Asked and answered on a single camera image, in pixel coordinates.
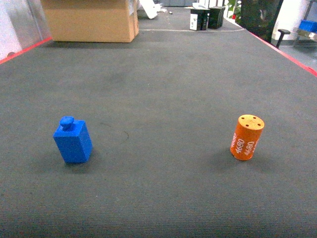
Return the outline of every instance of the chair leg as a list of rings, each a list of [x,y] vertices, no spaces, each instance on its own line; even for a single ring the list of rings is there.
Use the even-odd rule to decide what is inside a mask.
[[[278,39],[278,42],[277,42],[277,44],[276,44],[276,47],[277,47],[277,48],[278,48],[279,45],[281,44],[281,42],[282,42],[282,40],[283,40],[283,37],[284,37],[284,34],[281,33],[281,35],[280,35],[280,37],[279,37],[279,39]]]

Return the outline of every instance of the black chair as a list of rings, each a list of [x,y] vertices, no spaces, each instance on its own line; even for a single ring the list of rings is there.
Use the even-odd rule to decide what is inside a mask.
[[[289,35],[289,34],[291,34],[290,31],[284,30],[284,29],[278,29],[278,31],[281,33],[281,35],[280,35],[280,37],[279,37],[279,39],[278,39],[278,42],[277,42],[277,44],[276,44],[276,47],[277,47],[277,48],[278,48],[279,45],[281,44],[284,35]]]

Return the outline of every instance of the black bin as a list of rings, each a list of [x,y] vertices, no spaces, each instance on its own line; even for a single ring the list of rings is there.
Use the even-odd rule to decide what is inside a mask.
[[[225,6],[215,6],[209,9],[208,28],[218,29],[223,23],[223,13]]]

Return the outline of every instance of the black box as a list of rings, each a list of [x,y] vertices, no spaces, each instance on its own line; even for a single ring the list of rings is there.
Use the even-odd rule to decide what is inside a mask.
[[[225,6],[215,6],[209,9],[208,28],[218,29],[223,23],[223,13]]]
[[[190,9],[190,27],[194,31],[206,31],[210,9]]]

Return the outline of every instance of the printed number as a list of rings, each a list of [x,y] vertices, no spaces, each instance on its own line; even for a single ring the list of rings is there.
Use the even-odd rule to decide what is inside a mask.
[[[252,152],[255,151],[257,144],[258,144],[258,141],[256,142],[255,146],[253,147],[253,151]]]
[[[245,155],[250,154],[250,152],[252,151],[253,145],[254,145],[253,141],[248,142],[248,145],[246,146],[246,151],[244,152]]]
[[[237,138],[237,134],[234,133],[234,134],[233,134],[233,139],[232,139],[232,142],[231,142],[231,148],[233,148],[234,143],[236,142],[236,138]]]
[[[244,146],[244,140],[238,139],[237,147],[236,147],[236,152],[239,154],[242,152],[242,148]]]

